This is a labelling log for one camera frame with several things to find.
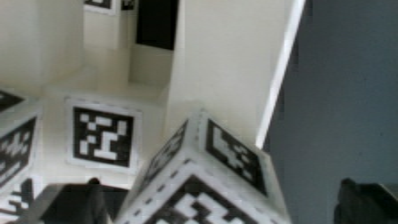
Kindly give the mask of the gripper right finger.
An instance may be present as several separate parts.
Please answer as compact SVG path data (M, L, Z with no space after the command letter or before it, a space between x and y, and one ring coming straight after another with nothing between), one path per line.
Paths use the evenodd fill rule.
M335 224L398 224L398 183L342 180Z

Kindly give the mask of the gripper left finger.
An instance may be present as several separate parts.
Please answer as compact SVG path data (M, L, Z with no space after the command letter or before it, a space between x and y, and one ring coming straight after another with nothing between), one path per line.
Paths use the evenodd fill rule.
M13 224L116 224L127 194L97 178L51 184Z

